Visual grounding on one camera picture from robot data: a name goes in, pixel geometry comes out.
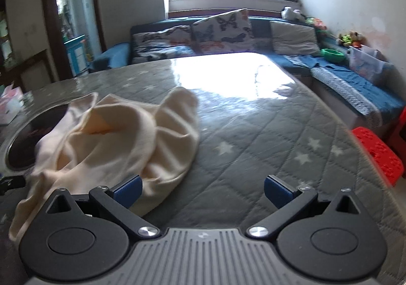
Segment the light blue small cabinet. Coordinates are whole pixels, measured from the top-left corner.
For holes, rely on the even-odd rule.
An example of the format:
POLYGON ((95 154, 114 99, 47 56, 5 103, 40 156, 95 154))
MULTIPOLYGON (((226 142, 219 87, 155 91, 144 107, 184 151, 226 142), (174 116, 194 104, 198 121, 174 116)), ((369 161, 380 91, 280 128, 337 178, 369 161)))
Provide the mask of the light blue small cabinet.
POLYGON ((85 35, 79 35, 64 42, 73 77, 80 76, 88 70, 89 63, 85 53, 85 35))

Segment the round black induction cooktop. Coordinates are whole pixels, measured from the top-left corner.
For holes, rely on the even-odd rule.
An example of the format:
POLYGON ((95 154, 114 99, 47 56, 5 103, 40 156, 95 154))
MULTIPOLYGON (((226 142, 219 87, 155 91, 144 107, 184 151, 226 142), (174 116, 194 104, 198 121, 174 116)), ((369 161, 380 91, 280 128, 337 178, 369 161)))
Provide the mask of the round black induction cooktop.
POLYGON ((29 169, 35 164, 36 145, 64 117, 68 103, 49 107, 32 117, 26 125, 18 129, 7 145, 6 168, 18 172, 29 169))

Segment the red plastic stool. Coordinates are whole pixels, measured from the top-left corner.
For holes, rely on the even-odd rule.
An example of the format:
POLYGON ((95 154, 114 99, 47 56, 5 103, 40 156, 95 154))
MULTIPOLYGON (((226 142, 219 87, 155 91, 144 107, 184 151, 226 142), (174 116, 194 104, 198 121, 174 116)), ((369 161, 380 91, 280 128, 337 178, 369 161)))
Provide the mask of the red plastic stool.
POLYGON ((352 129, 352 134, 369 153, 374 163, 379 166, 387 183, 395 186, 405 171, 400 158, 370 129, 359 126, 352 129))

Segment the cream knit garment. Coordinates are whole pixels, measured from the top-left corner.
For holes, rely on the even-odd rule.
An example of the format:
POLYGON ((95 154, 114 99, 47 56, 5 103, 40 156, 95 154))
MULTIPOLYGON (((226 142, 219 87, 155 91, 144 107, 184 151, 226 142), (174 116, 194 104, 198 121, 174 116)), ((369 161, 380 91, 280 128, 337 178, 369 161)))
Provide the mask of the cream knit garment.
POLYGON ((50 194, 65 188, 86 194, 128 176, 142 179, 142 195, 130 206, 144 216, 187 175, 199 144, 197 96, 178 86, 160 104, 90 93, 72 100, 64 117, 36 147, 30 191, 18 203, 9 228, 19 243, 50 194))

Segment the green plastic bowl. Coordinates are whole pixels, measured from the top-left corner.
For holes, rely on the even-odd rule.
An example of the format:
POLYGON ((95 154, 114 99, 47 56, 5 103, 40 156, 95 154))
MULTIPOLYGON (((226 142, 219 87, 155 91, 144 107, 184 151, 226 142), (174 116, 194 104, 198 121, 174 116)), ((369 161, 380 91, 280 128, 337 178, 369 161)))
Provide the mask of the green plastic bowl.
POLYGON ((337 51, 335 49, 328 49, 328 48, 323 48, 321 50, 321 55, 323 56, 323 58, 330 62, 330 63, 334 63, 334 64, 339 64, 341 62, 344 62, 346 59, 345 54, 343 54, 340 51, 337 51))

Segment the flat butterfly print pillow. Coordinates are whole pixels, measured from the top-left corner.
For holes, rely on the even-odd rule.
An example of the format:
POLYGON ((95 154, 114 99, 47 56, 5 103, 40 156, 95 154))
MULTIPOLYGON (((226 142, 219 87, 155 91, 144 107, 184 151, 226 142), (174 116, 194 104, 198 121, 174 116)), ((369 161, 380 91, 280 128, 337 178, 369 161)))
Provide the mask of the flat butterfly print pillow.
POLYGON ((157 32, 132 35, 132 64, 195 56, 191 28, 176 25, 157 32))

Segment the clear plastic storage box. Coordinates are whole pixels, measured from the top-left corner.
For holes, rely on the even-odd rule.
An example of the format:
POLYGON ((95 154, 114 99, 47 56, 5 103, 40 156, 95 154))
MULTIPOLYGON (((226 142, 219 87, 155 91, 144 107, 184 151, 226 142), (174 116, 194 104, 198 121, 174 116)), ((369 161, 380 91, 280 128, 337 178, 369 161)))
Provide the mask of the clear plastic storage box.
POLYGON ((375 86, 383 86, 392 70, 392 64, 377 58, 380 52, 362 45, 360 49, 350 47, 349 67, 356 74, 375 86))

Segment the blue corner sofa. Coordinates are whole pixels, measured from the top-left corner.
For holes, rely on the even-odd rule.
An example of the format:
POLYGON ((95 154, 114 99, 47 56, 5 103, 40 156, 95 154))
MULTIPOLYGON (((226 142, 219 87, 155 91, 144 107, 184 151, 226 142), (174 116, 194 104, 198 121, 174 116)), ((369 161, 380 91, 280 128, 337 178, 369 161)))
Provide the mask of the blue corner sofa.
POLYGON ((128 43, 114 45, 95 58, 90 72, 136 63, 209 54, 255 52, 292 76, 313 78, 344 105, 377 128, 395 120, 405 102, 385 88, 381 70, 354 72, 344 55, 327 59, 316 29, 276 18, 248 16, 236 10, 206 18, 169 19, 131 28, 128 43))

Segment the dark wooden door frame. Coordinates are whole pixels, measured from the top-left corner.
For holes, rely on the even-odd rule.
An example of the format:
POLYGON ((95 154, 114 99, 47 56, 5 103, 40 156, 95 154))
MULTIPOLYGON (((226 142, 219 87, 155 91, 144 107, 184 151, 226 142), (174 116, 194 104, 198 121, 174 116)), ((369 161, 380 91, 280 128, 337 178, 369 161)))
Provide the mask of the dark wooden door frame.
MULTIPOLYGON (((93 0, 96 27, 98 29, 98 37, 102 52, 107 50, 103 25, 101 21, 100 8, 98 0, 93 0)), ((63 36, 60 30, 60 21, 57 14, 56 0, 42 0, 43 17, 51 56, 54 60, 54 66, 59 80, 72 79, 73 73, 69 65, 67 53, 63 45, 63 36)))

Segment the upright butterfly print pillow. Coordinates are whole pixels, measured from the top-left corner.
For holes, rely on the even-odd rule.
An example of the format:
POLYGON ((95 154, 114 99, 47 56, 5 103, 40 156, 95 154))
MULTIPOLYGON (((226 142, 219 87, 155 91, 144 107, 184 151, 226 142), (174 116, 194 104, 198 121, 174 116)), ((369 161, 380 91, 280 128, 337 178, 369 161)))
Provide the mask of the upright butterfly print pillow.
POLYGON ((191 25, 202 54, 251 52, 255 49, 247 9, 210 16, 191 25))

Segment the plain grey cushion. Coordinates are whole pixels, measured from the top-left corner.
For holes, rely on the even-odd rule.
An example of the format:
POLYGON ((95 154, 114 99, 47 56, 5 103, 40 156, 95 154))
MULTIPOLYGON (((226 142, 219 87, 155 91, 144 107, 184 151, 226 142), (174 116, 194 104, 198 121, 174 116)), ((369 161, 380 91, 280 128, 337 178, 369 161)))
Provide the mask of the plain grey cushion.
POLYGON ((313 27, 271 21, 272 45, 275 53, 288 56, 319 56, 316 31, 313 27))

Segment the black white plush toy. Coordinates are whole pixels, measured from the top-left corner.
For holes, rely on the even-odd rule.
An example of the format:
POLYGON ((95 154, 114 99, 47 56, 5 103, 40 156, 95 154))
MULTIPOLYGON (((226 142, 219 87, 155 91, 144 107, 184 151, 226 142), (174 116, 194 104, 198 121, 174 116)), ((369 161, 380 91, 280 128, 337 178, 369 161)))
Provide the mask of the black white plush toy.
POLYGON ((292 9, 289 6, 285 6, 281 11, 281 17, 285 21, 306 21, 306 16, 303 15, 299 9, 292 9))

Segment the colourful plush toys pile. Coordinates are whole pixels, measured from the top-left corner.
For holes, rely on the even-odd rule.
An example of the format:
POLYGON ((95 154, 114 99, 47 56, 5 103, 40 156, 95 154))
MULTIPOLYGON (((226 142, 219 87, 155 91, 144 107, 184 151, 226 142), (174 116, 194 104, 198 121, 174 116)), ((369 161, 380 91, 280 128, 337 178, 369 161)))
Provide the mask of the colourful plush toys pile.
POLYGON ((336 39, 336 44, 342 47, 353 47, 360 49, 364 42, 364 37, 358 32, 349 32, 348 34, 339 34, 336 39))

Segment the pink tissue pack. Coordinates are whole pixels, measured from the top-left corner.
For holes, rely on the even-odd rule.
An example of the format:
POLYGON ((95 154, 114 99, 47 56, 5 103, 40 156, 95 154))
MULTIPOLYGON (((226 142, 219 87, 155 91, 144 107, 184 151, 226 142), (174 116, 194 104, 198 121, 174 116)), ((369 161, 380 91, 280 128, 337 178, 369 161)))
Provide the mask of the pink tissue pack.
POLYGON ((9 86, 3 87, 1 91, 0 104, 0 125, 7 126, 20 112, 23 106, 23 92, 21 88, 14 87, 12 83, 9 86))

